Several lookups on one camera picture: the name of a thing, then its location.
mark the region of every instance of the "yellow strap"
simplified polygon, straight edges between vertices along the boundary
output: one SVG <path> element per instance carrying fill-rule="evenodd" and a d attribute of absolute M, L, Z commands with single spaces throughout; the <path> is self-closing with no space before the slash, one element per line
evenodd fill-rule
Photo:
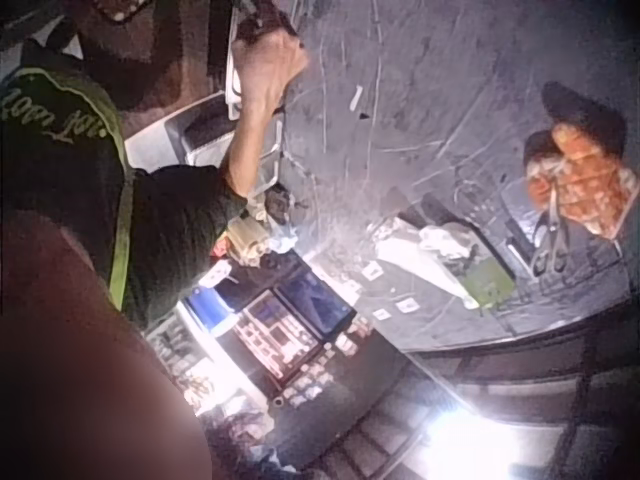
<path fill-rule="evenodd" d="M 120 192 L 120 202 L 118 204 L 113 262 L 111 265 L 111 275 L 109 277 L 109 293 L 111 294 L 111 301 L 114 306 L 118 310 L 122 310 L 124 292 L 127 284 L 127 270 L 129 267 L 129 232 L 131 230 L 131 216 L 133 212 L 133 170 L 127 161 L 127 152 L 124 147 L 122 135 L 120 134 L 120 124 L 115 108 L 110 105 L 106 96 L 105 100 L 100 99 L 99 96 L 94 97 L 92 95 L 92 98 L 88 97 L 87 94 L 82 91 L 82 87 L 86 88 L 87 84 L 86 82 L 83 83 L 79 79 L 59 75 L 34 67 L 18 70 L 15 73 L 14 78 L 21 77 L 23 75 L 43 75 L 58 90 L 71 92 L 75 95 L 81 96 L 104 122 L 109 135 L 113 139 L 116 150 L 118 151 L 120 163 L 124 170 L 124 184 L 122 186 L 122 191 Z M 63 86 L 62 84 L 75 84 L 75 88 L 72 86 Z"/>

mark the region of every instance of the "hand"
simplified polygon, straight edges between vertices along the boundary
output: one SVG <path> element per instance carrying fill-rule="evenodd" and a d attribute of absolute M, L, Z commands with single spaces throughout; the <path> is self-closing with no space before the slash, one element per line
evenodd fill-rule
<path fill-rule="evenodd" d="M 267 121 L 287 84 L 309 63 L 308 55 L 300 39 L 281 26 L 253 43 L 236 40 L 231 48 L 240 77 L 243 114 Z"/>

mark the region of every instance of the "dark shirt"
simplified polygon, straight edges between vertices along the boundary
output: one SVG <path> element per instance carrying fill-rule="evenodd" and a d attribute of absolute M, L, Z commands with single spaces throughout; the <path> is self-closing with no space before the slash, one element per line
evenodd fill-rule
<path fill-rule="evenodd" d="M 3 87 L 3 215 L 32 210 L 68 228 L 108 284 L 124 184 L 113 140 L 85 98 L 44 77 L 20 77 Z M 215 240 L 246 200 L 214 167 L 134 175 L 123 311 L 144 328 L 206 271 Z"/>

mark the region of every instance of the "bright light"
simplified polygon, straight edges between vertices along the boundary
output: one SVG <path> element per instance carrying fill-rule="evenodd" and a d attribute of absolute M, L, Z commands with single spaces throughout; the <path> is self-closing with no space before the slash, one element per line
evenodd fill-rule
<path fill-rule="evenodd" d="M 445 413 L 428 428 L 430 480 L 507 480 L 516 440 L 507 425 L 465 410 Z"/>

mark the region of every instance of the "orange item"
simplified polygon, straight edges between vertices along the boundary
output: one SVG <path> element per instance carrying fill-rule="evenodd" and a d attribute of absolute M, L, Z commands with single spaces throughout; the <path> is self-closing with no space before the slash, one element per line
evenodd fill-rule
<path fill-rule="evenodd" d="M 538 208 L 549 206 L 552 182 L 560 214 L 595 235 L 615 239 L 640 190 L 638 177 L 619 157 L 579 128 L 559 123 L 552 130 L 562 154 L 533 157 L 527 164 L 529 195 Z"/>

